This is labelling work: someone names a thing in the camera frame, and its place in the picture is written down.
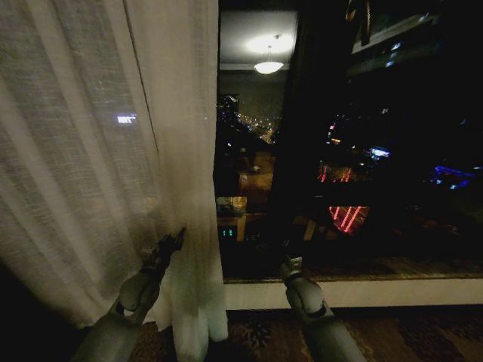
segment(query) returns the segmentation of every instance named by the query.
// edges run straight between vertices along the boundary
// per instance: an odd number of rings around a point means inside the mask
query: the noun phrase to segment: curtain
[[[212,180],[215,0],[0,1],[0,256],[79,327],[186,227],[149,317],[226,338]]]

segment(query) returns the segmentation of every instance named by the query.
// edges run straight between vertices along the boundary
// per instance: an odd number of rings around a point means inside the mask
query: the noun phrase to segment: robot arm
[[[303,335],[315,362],[364,362],[349,331],[332,313],[320,286],[301,272],[302,258],[281,266],[288,302],[303,323]]]
[[[111,309],[95,323],[72,362],[129,360],[141,324],[159,296],[159,284],[169,266],[171,255],[183,245],[184,230],[176,238],[165,235],[150,260],[122,284],[119,297]]]

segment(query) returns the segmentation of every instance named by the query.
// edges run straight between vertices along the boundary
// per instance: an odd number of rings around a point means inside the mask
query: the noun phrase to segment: blue light
[[[459,176],[459,177],[475,177],[475,175],[471,173],[466,173],[460,170],[455,170],[453,168],[445,167],[445,166],[436,166],[435,167],[436,173],[439,175],[441,173],[452,173],[453,175]]]
[[[371,153],[375,157],[389,157],[390,156],[390,152],[389,152],[388,149],[386,149],[384,147],[378,147],[378,146],[371,147]]]
[[[391,51],[395,51],[396,49],[399,49],[400,47],[401,47],[401,42],[395,43],[392,46]]]

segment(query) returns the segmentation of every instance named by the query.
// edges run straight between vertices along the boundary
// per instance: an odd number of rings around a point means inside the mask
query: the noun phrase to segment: carpet
[[[344,308],[335,311],[368,361],[483,360],[483,307]],[[206,361],[311,361],[291,311],[229,311],[229,338]],[[172,329],[143,326],[131,361],[175,361]]]

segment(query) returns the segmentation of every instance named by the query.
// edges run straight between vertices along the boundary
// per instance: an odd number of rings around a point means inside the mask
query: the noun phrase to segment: city lights
[[[281,120],[280,115],[238,115],[238,121],[246,126],[248,130],[255,132],[262,140],[264,140],[268,144],[274,143],[274,141],[272,141],[272,135],[277,129],[277,127],[275,126]]]
[[[137,115],[132,114],[132,115],[118,115],[118,123],[119,124],[132,124],[133,121],[136,119]]]

